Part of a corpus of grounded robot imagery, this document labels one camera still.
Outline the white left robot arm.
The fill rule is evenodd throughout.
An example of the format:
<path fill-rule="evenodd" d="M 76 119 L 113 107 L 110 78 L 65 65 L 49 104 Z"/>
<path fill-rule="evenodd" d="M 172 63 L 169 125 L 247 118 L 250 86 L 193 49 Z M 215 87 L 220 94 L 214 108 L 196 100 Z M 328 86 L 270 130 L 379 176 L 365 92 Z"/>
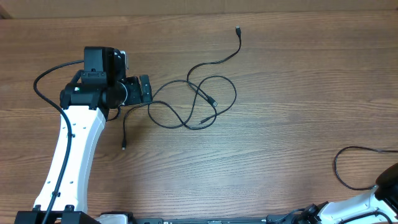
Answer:
<path fill-rule="evenodd" d="M 54 107 L 60 133 L 46 182 L 31 211 L 16 223 L 135 223 L 131 212 L 87 214 L 88 181 L 98 139 L 111 109 L 150 103 L 149 78 L 127 77 L 127 53 L 111 47 L 85 47 L 77 71 Z"/>

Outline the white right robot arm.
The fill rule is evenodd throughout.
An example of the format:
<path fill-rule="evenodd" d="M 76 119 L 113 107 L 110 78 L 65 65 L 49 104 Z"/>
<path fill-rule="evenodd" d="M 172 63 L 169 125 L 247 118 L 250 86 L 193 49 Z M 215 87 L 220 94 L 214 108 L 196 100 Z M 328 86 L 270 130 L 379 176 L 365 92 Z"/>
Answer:
<path fill-rule="evenodd" d="M 376 179 L 370 191 L 340 202 L 311 205 L 294 223 L 396 223 L 397 164 Z"/>

